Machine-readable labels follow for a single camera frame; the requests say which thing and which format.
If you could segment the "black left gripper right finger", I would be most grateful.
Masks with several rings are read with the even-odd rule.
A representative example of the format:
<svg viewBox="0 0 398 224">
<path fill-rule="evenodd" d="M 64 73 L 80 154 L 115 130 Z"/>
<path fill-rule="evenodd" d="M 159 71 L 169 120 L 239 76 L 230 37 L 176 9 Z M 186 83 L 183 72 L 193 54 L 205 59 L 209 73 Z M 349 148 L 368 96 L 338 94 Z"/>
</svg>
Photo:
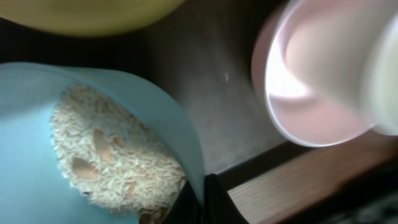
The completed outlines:
<svg viewBox="0 0 398 224">
<path fill-rule="evenodd" d="M 205 220 L 208 224 L 249 224 L 216 174 L 205 177 Z"/>
</svg>

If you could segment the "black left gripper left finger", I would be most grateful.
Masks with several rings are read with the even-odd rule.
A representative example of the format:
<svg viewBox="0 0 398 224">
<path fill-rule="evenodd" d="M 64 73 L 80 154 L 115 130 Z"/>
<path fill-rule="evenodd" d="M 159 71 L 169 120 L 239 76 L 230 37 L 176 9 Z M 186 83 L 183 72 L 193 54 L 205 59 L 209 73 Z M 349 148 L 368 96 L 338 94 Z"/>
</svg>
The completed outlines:
<svg viewBox="0 0 398 224">
<path fill-rule="evenodd" d="M 162 224 L 202 224 L 201 208 L 189 182 L 186 182 Z"/>
</svg>

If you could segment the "rice food leftovers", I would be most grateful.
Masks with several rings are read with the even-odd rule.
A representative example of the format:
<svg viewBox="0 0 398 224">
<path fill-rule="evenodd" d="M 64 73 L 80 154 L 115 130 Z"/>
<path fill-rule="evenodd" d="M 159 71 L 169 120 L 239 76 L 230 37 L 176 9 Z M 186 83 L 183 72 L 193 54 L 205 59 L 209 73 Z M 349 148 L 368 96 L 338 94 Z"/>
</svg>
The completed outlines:
<svg viewBox="0 0 398 224">
<path fill-rule="evenodd" d="M 154 132 L 89 86 L 70 85 L 50 124 L 59 169 L 96 206 L 118 214 L 163 212 L 186 183 Z"/>
</svg>

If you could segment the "blue bowl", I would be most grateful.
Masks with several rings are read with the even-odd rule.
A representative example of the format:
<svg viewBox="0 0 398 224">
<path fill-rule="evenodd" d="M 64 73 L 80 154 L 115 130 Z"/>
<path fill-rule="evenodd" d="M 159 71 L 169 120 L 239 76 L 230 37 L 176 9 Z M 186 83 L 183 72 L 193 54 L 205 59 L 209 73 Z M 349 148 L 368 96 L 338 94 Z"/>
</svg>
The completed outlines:
<svg viewBox="0 0 398 224">
<path fill-rule="evenodd" d="M 126 72 L 37 63 L 1 65 L 1 222 L 131 224 L 90 205 L 57 167 L 50 117 L 62 92 L 80 82 L 104 93 L 168 147 L 186 173 L 201 211 L 205 168 L 198 134 L 179 104 L 153 83 Z"/>
</svg>

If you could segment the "pink bowl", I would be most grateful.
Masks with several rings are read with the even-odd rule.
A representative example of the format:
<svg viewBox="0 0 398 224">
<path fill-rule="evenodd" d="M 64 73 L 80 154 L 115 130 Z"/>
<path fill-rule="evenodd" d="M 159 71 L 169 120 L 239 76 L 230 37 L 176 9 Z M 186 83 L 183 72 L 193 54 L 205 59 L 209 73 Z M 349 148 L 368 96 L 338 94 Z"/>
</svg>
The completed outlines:
<svg viewBox="0 0 398 224">
<path fill-rule="evenodd" d="M 290 141 L 397 134 L 397 2 L 289 1 L 258 38 L 252 73 Z"/>
</svg>

